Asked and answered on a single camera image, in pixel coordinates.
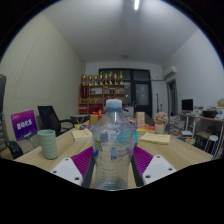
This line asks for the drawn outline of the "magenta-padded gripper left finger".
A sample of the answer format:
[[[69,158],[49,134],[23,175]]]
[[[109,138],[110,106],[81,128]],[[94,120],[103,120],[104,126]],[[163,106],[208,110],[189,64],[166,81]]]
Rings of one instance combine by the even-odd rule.
[[[72,157],[62,159],[51,173],[76,185],[88,188],[94,170],[93,148],[89,147]]]

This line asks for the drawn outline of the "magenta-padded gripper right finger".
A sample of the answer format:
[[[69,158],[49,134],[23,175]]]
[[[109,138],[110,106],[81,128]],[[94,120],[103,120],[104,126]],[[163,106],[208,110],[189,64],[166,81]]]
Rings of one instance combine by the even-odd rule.
[[[134,147],[131,164],[137,187],[150,184],[176,171],[162,155],[153,156],[138,146]]]

